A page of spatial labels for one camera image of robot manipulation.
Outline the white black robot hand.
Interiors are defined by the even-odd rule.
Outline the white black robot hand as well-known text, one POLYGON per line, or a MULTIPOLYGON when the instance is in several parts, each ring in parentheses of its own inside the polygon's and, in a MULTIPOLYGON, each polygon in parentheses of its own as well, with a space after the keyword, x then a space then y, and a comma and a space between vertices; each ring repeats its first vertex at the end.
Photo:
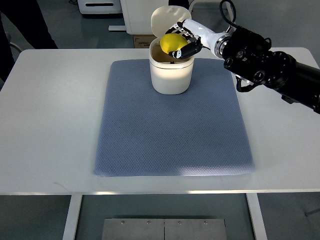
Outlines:
POLYGON ((188 42, 181 49, 167 53, 170 57, 179 60, 192 57, 203 48, 210 50, 215 57, 222 58, 223 49, 231 37, 228 32, 214 32, 192 19, 185 19, 182 22, 175 23, 165 34, 170 33, 182 35, 188 42))

